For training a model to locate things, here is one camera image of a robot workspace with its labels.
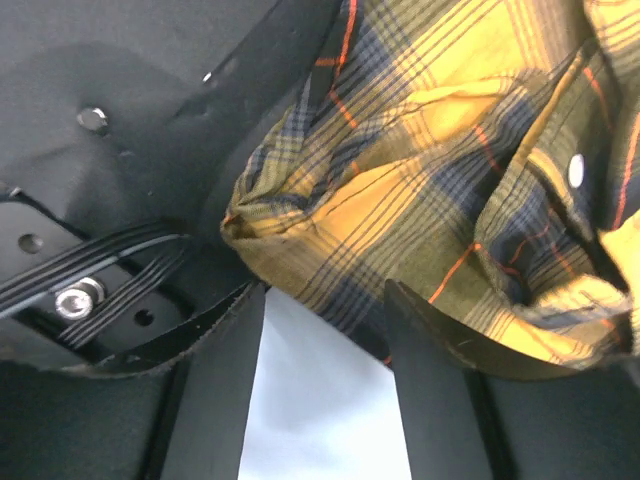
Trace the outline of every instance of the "hole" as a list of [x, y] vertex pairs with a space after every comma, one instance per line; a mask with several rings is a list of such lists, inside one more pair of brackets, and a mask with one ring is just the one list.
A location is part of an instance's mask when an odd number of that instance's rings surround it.
[[44, 246], [44, 241], [33, 233], [28, 233], [18, 239], [20, 250], [30, 255], [35, 255]]
[[141, 327], [148, 327], [153, 323], [154, 319], [153, 313], [149, 310], [140, 310], [133, 317], [133, 320]]

